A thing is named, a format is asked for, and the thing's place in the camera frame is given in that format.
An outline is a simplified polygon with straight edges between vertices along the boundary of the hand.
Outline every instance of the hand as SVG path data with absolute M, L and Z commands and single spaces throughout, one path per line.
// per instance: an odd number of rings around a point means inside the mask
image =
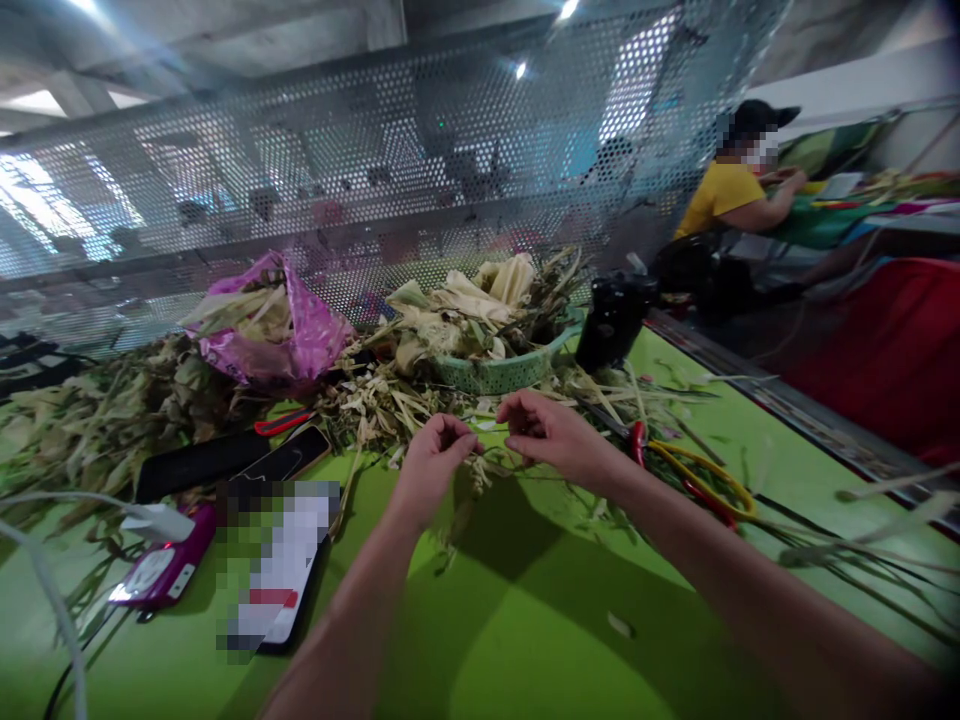
M 779 170 L 774 170 L 766 175 L 761 175 L 758 179 L 763 187 L 769 187 L 771 185 L 776 185 L 777 183 L 782 183 L 786 180 L 789 180 L 798 172 L 803 172 L 803 170 L 796 165 L 791 165 L 790 167 L 780 168 Z
M 426 530 L 443 502 L 454 470 L 474 450 L 483 452 L 483 446 L 462 420 L 444 414 L 427 420 L 410 441 L 388 512 L 417 532 Z
M 791 170 L 791 174 L 788 178 L 786 178 L 783 181 L 783 187 L 789 186 L 794 190 L 799 190 L 810 181 L 810 178 L 807 177 L 807 174 L 800 168 L 785 168 L 785 169 Z
M 553 465 L 567 480 L 597 495 L 608 494 L 622 468 L 637 470 L 576 412 L 531 390 L 508 397 L 497 411 L 497 422 L 510 425 L 508 448 L 528 462 Z

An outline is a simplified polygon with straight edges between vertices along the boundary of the green fabric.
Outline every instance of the green fabric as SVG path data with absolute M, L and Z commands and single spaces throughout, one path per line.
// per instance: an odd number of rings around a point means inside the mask
M 765 235 L 788 245 L 799 245 L 813 250 L 832 250 L 858 222 L 871 215 L 890 212 L 898 204 L 861 205 L 857 208 L 836 210 L 830 207 L 811 207 L 816 201 L 816 197 L 812 195 L 797 196 L 787 219 Z
M 825 180 L 875 142 L 886 125 L 885 121 L 869 121 L 801 135 L 780 146 L 778 164 L 780 167 L 797 165 L 811 180 Z
M 671 371 L 658 361 L 690 379 L 704 373 L 649 330 L 641 333 L 631 359 L 637 372 L 665 384 L 673 382 Z M 886 498 L 840 504 L 834 493 L 859 486 L 859 478 L 734 389 L 719 383 L 711 389 L 722 400 L 691 406 L 688 422 L 736 477 L 755 480 L 766 466 L 764 494 L 847 536 L 903 515 Z M 502 433 L 488 433 L 484 442 L 502 438 Z M 329 458 L 308 478 L 343 481 L 351 462 L 349 455 Z M 360 475 L 342 540 L 322 568 L 314 618 L 379 519 L 395 479 L 396 472 L 381 465 Z M 33 532 L 42 536 L 65 511 L 51 512 Z M 776 517 L 763 507 L 761 512 Z M 498 482 L 482 499 L 446 574 L 436 575 L 436 543 L 425 537 L 397 618 L 379 716 L 691 718 L 720 712 L 785 717 L 761 668 L 683 578 L 642 541 L 589 524 L 588 516 L 563 483 L 538 467 L 517 482 Z M 64 590 L 100 557 L 81 542 L 85 530 L 77 528 L 63 542 L 46 545 Z M 771 557 L 782 549 L 755 528 L 745 533 Z M 236 665 L 216 648 L 218 621 L 249 574 L 244 557 L 249 553 L 237 547 L 236 537 L 222 532 L 179 605 L 146 625 L 128 616 L 117 630 L 97 638 L 87 652 L 91 718 L 226 720 L 256 714 L 288 659 L 258 656 Z M 929 562 L 960 562 L 957 546 L 929 528 L 882 545 Z M 67 653 L 53 647 L 52 613 L 26 554 L 5 545 L 0 564 L 4 713 L 39 718 Z M 110 580 L 123 572 L 115 566 Z M 936 610 L 909 591 L 851 572 L 925 621 L 946 627 Z M 873 598 L 824 570 L 797 574 L 913 652 L 933 662 L 948 661 L 938 641 Z M 953 598 L 929 588 L 924 592 L 949 614 Z M 615 632 L 608 612 L 632 625 L 636 637 Z M 64 695 L 59 716 L 72 717 L 72 695 Z M 318 706 L 322 703 L 317 698 Z

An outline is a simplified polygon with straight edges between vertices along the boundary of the yellow shirt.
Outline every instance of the yellow shirt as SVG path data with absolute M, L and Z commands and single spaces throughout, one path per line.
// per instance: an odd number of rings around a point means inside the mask
M 749 167 L 714 160 L 693 194 L 687 214 L 680 221 L 673 239 L 713 230 L 721 224 L 717 216 L 755 200 L 763 200 L 766 196 Z

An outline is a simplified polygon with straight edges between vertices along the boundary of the smartphone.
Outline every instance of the smartphone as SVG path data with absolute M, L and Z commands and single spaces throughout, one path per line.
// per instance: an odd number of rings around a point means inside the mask
M 316 427 L 308 427 L 230 480 L 228 512 L 256 512 L 261 498 L 278 494 L 275 483 L 294 479 L 330 452 L 330 443 Z M 314 566 L 320 564 L 327 527 L 336 516 L 328 498 L 293 494 L 272 540 L 262 547 L 262 561 L 251 575 L 248 602 L 238 607 L 228 647 L 283 652 L 291 644 L 300 609 L 305 604 Z
M 140 468 L 137 503 L 232 477 L 270 453 L 270 441 L 253 430 L 187 445 L 147 458 Z

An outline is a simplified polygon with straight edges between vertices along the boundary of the red handle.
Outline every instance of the red handle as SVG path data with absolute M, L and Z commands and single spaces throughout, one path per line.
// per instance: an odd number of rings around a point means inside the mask
M 630 431 L 630 457 L 644 470 L 647 469 L 643 462 L 643 443 L 647 439 L 647 428 L 642 422 L 635 422 L 633 430 Z
M 313 416 L 314 411 L 310 408 L 304 408 L 303 410 L 297 410 L 292 412 L 289 415 L 284 415 L 282 418 L 277 418 L 276 420 L 264 420 L 262 422 L 254 423 L 253 429 L 257 431 L 258 435 L 263 435 L 264 437 L 273 437 L 274 435 L 279 435 L 282 432 L 286 432 L 292 427 L 295 427 L 310 417 Z
M 720 519 L 720 522 L 722 522 L 724 525 L 726 525 L 728 528 L 730 528 L 734 532 L 737 532 L 737 521 L 734 520 L 733 515 L 731 515 L 723 505 L 721 505 L 712 497 L 710 497 L 705 492 L 700 490 L 700 488 L 698 488 L 689 480 L 683 481 L 683 488 L 688 493 L 690 493 L 695 498 L 697 498 L 697 500 L 699 500 L 704 505 L 706 505 L 707 509 L 710 510 L 710 512 L 712 512 L 714 515 L 716 515 Z

